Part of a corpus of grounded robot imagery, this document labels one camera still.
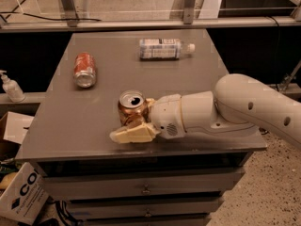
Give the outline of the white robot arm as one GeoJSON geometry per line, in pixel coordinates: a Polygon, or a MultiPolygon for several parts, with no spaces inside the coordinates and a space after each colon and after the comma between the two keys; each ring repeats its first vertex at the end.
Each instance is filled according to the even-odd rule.
{"type": "Polygon", "coordinates": [[[119,97],[121,127],[110,133],[117,143],[173,139],[191,132],[239,136],[264,128],[301,147],[301,104],[243,74],[227,74],[214,90],[167,95],[158,100],[128,90],[119,97]]]}

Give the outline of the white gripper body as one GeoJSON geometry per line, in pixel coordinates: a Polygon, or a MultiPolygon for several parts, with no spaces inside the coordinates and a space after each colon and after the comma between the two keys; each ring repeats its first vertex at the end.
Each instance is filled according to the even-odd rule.
{"type": "Polygon", "coordinates": [[[180,94],[164,96],[150,107],[149,119],[160,137],[172,139],[185,136],[181,98],[180,94]]]}

